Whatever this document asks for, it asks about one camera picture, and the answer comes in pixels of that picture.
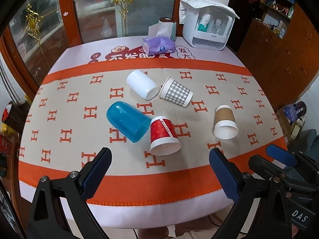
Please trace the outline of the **red paper cup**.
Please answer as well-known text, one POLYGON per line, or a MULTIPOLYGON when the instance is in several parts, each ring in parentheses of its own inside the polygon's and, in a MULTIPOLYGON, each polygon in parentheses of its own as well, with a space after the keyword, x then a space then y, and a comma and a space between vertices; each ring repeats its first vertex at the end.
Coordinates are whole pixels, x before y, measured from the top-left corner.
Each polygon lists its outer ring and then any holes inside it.
POLYGON ((167 116, 157 116, 150 124, 150 153, 165 156, 178 152, 181 144, 172 121, 167 116))

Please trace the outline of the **brown sleeve paper cup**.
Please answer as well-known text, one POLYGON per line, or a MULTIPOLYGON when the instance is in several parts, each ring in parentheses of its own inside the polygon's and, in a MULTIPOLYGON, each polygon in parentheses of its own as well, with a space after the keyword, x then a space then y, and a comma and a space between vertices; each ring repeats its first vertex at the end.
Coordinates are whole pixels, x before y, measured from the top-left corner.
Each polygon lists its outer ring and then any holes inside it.
POLYGON ((213 134, 223 140, 236 137, 239 133, 232 109, 228 105, 220 105, 215 110, 213 134))

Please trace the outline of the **grey checkered paper cup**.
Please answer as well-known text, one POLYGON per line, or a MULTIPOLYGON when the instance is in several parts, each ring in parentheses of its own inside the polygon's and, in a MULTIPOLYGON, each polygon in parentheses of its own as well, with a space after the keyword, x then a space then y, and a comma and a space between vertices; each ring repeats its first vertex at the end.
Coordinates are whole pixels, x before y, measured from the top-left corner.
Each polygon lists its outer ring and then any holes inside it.
POLYGON ((159 97, 181 107, 187 107, 193 96, 193 92, 172 77, 168 77, 160 92, 159 97))

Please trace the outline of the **blue plastic cup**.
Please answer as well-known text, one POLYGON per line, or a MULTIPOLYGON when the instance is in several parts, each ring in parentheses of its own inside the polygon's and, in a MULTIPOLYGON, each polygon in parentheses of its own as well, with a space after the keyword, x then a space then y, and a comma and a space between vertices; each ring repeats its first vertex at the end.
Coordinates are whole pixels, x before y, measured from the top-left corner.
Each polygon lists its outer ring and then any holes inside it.
POLYGON ((131 142, 138 142, 148 131, 151 118, 124 101, 114 102, 107 110, 108 121, 131 142))

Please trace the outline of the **white plastic cup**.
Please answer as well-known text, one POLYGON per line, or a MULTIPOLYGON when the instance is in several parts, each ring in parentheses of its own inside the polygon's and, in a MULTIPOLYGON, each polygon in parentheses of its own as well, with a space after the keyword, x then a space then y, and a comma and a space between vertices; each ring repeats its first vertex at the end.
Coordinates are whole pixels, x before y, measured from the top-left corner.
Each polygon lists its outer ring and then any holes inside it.
POLYGON ((141 70, 130 73, 126 82, 144 100, 151 100, 160 91, 159 86, 141 70))

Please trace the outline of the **cardboard box with items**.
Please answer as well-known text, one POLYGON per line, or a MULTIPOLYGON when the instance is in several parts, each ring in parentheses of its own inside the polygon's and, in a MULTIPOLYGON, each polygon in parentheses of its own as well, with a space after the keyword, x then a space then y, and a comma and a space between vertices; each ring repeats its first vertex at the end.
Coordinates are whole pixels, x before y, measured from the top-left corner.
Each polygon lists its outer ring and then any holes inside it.
POLYGON ((307 107, 303 101, 285 104, 276 112, 287 145, 294 142, 302 131, 306 112, 307 107))

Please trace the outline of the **pale printed tablecloth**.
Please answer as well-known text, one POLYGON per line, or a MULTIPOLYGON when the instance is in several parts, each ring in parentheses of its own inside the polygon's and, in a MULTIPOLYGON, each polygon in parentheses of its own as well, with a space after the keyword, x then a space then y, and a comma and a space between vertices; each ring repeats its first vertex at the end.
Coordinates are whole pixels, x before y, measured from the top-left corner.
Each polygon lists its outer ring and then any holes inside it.
POLYGON ((67 49, 42 81, 19 150, 21 196, 42 176, 66 177, 107 147, 112 163, 88 201, 105 227, 152 228, 231 204, 211 166, 218 148, 240 171, 268 145, 285 147, 277 116, 249 70, 227 48, 178 38, 149 56, 141 37, 67 49))

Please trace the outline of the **dark wooden shelf cabinet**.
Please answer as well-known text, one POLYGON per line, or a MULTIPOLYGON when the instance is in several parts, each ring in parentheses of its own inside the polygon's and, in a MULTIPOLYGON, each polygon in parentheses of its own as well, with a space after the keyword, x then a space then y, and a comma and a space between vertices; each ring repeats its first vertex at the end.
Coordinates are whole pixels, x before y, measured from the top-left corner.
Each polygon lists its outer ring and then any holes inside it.
POLYGON ((277 111, 318 76, 318 33, 293 0, 260 0, 260 11, 237 56, 277 111))

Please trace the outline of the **red dotted gift box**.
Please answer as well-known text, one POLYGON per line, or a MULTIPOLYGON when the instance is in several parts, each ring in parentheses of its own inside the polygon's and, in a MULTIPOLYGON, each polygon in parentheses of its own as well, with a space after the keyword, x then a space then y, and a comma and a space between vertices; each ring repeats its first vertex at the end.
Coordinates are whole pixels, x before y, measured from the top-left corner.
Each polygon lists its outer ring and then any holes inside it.
POLYGON ((18 133, 23 132, 25 118, 12 101, 7 104, 3 111, 2 123, 8 125, 18 133))

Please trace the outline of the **orange beige H-pattern cloth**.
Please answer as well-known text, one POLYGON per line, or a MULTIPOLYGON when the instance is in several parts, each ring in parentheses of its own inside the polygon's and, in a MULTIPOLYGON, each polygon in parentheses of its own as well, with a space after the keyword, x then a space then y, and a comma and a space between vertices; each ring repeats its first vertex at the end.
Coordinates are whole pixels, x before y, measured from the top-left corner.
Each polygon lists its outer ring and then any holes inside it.
POLYGON ((172 58, 105 61, 55 70, 45 77, 24 126, 18 178, 35 187, 43 175, 65 177, 107 147, 112 164, 90 203, 151 206, 219 190, 209 166, 212 148, 248 171, 248 159, 265 156, 269 144, 286 146, 276 114, 247 68, 172 58), (142 99, 126 82, 134 70, 143 71, 157 85, 172 77, 193 92, 190 103, 181 107, 159 96, 142 99), (138 142, 131 142, 106 117, 116 101, 126 102, 151 120, 167 116, 181 149, 152 155, 150 127, 138 142), (239 130, 229 140, 213 134, 220 105, 230 106, 239 130))

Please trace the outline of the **white countertop sterilizer box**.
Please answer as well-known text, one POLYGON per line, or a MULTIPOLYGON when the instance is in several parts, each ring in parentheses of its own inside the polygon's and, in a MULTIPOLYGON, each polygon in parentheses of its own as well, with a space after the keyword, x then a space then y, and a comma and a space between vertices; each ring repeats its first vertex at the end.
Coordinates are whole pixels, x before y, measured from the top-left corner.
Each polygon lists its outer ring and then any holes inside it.
POLYGON ((180 0, 179 24, 189 45, 220 51, 239 16, 225 4, 212 0, 180 0))

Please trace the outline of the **purple tissue pack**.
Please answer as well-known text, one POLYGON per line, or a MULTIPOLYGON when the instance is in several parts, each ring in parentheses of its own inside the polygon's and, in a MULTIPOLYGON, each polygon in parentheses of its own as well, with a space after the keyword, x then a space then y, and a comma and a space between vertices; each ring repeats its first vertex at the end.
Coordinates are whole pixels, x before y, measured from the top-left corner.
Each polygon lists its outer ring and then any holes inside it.
POLYGON ((172 53, 175 42, 170 39, 168 27, 159 22, 149 26, 148 35, 142 41, 142 48, 149 56, 172 53))

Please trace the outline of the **wooden glass sliding door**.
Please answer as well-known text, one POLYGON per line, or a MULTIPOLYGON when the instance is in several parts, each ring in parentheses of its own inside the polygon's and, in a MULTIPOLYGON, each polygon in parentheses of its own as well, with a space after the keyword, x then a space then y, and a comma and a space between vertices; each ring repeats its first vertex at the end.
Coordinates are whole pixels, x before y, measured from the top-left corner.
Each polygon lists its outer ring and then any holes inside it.
POLYGON ((1 0, 1 70, 33 98, 55 62, 73 46, 145 35, 180 0, 1 0))

